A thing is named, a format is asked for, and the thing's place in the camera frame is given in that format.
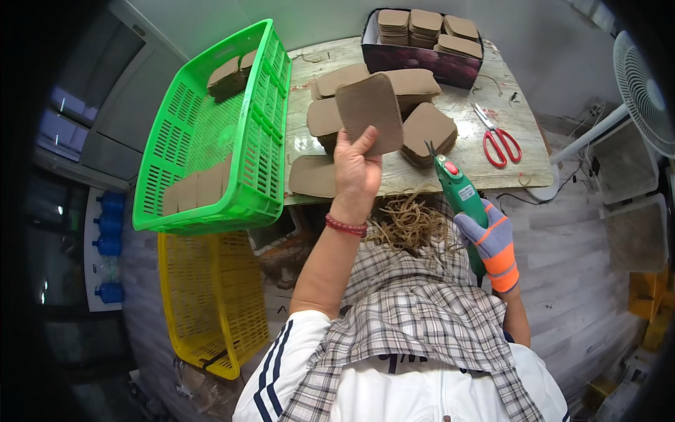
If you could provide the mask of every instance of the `tiled floor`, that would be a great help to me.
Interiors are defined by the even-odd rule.
[[[564,136],[549,135],[553,148]],[[578,164],[566,162],[567,178]],[[524,191],[511,192],[532,200]],[[487,197],[511,218],[522,297],[532,328],[532,349],[544,359],[563,393],[573,401],[580,387],[615,361],[644,326],[626,312],[628,274],[612,271],[603,205],[582,182],[565,185],[545,205],[530,205],[497,193]],[[173,349],[163,314],[157,235],[135,232],[130,196],[119,270],[126,293],[124,315],[140,372],[146,383],[181,421],[208,421],[176,393]],[[270,333],[279,331],[287,315],[291,290],[265,286]],[[259,354],[242,369],[248,378]]]

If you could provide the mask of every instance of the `blue water bottle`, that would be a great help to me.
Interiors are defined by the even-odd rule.
[[[119,236],[122,233],[122,216],[120,214],[101,213],[99,218],[94,218],[94,223],[99,225],[101,234]]]
[[[103,303],[119,303],[124,301],[122,283],[101,283],[94,289],[94,294],[100,296]]]
[[[101,203],[104,213],[122,214],[124,211],[125,198],[121,193],[106,190],[101,196],[97,196],[96,200]]]
[[[122,253],[122,243],[117,236],[100,235],[98,240],[91,244],[99,249],[99,255],[118,257]]]

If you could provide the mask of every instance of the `red button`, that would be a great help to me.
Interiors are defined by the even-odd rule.
[[[444,165],[446,170],[448,170],[450,174],[457,175],[460,172],[460,170],[450,161],[446,161]]]

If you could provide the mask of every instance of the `checkered cloth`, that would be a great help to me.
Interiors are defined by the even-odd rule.
[[[442,197],[427,200],[452,216]],[[502,323],[506,304],[470,286],[458,233],[438,237],[417,257],[372,242],[359,246],[342,306],[279,421],[327,421],[342,367],[380,354],[409,354],[489,372],[513,421],[543,421],[516,373]]]

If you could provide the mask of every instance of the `wooden table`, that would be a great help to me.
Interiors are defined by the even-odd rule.
[[[434,98],[436,108],[452,117],[459,131],[456,146],[448,157],[479,190],[549,186],[553,183],[549,157],[527,100],[495,45],[487,40],[483,42],[485,58],[473,89],[441,85],[441,94]],[[327,72],[353,63],[363,63],[360,37],[305,47],[291,51],[289,56],[293,59],[293,70],[286,120],[286,197],[283,203],[318,203],[326,200],[294,194],[288,188],[291,165],[296,158],[325,154],[319,141],[309,134],[306,124],[307,108],[312,102],[309,86]],[[516,100],[520,102],[509,101],[513,93],[518,93]],[[512,163],[509,160],[502,168],[488,162],[483,152],[486,127],[473,111],[472,102],[487,109],[488,118],[518,141],[522,149],[520,162]],[[417,190],[441,192],[433,168],[416,168],[399,151],[384,154],[382,170],[382,185],[378,195],[389,196]]]

